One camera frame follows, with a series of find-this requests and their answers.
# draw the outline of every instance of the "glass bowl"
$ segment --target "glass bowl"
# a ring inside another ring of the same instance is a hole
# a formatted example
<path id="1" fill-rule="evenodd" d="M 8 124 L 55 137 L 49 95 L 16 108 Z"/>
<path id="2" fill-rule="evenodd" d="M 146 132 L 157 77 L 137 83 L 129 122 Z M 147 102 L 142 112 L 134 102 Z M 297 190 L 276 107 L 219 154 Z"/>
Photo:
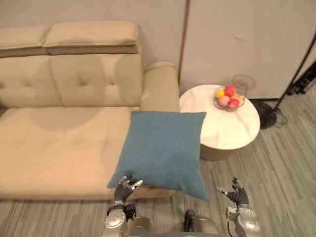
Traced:
<path id="1" fill-rule="evenodd" d="M 219 88 L 216 89 L 214 95 L 213 95 L 213 104 L 214 106 L 217 108 L 217 109 L 220 109 L 220 110 L 224 110 L 224 111 L 228 111 L 228 112 L 233 112 L 233 111 L 236 111 L 239 107 L 243 106 L 244 103 L 245 103 L 245 97 L 243 95 L 241 95 L 238 91 L 236 92 L 236 94 L 240 95 L 241 98 L 242 98 L 242 101 L 239 103 L 239 106 L 238 107 L 230 107 L 229 105 L 227 106 L 221 106 L 219 103 L 218 103 L 218 100 L 216 98 L 216 93 L 219 91 L 219 90 L 224 90 L 225 87 L 224 86 L 221 86 Z"/>

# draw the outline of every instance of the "white marble tabletop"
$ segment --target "white marble tabletop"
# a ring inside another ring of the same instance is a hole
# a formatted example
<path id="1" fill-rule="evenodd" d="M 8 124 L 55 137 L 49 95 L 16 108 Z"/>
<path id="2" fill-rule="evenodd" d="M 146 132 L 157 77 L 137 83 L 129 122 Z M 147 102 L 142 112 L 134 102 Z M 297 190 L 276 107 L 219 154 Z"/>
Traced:
<path id="1" fill-rule="evenodd" d="M 216 108 L 213 96 L 218 87 L 220 85 L 200 85 L 187 90 L 180 97 L 181 112 L 207 113 L 201 130 L 202 144 L 222 150 L 244 147 L 259 132 L 257 110 L 248 99 L 234 112 Z"/>

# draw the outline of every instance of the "blue pillow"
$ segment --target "blue pillow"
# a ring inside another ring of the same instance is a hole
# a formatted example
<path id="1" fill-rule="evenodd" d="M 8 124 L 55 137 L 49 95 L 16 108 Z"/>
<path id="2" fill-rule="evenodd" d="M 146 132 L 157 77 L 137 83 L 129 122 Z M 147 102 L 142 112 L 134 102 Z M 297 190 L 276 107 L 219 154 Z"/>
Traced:
<path id="1" fill-rule="evenodd" d="M 124 175 L 145 185 L 209 200 L 199 169 L 206 113 L 132 112 L 131 125 L 108 188 Z"/>

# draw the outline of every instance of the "fruit bowl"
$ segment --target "fruit bowl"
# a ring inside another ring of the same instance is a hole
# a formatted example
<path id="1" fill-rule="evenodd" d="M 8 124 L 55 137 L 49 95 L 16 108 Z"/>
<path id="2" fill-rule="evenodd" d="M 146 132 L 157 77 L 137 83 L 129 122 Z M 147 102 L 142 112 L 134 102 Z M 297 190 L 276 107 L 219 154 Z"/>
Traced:
<path id="1" fill-rule="evenodd" d="M 213 96 L 213 104 L 217 109 L 228 112 L 236 111 L 243 106 L 245 97 L 238 93 L 234 86 L 221 86 L 216 89 Z"/>

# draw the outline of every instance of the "apple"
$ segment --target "apple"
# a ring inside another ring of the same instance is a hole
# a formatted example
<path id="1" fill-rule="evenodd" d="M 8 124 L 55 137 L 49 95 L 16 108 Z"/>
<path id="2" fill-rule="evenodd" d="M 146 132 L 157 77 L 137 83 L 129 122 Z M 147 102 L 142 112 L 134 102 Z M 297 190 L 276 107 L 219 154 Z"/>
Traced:
<path id="1" fill-rule="evenodd" d="M 237 99 L 231 99 L 229 102 L 228 102 L 228 105 L 230 108 L 234 109 L 234 108 L 237 108 L 239 106 L 239 100 Z"/>
<path id="2" fill-rule="evenodd" d="M 238 100 L 240 103 L 243 101 L 242 96 L 239 95 L 239 94 L 235 94 L 235 95 L 231 96 L 231 99 L 236 99 L 236 100 Z"/>
<path id="3" fill-rule="evenodd" d="M 227 106 L 230 98 L 227 95 L 222 96 L 218 99 L 218 104 L 221 106 Z"/>
<path id="4" fill-rule="evenodd" d="M 236 93 L 236 88 L 233 85 L 228 85 L 225 87 L 224 93 L 228 97 L 231 97 L 232 95 L 234 95 Z"/>
<path id="5" fill-rule="evenodd" d="M 224 95 L 225 95 L 225 92 L 223 90 L 219 90 L 219 91 L 216 92 L 216 98 L 217 99 L 221 98 Z"/>

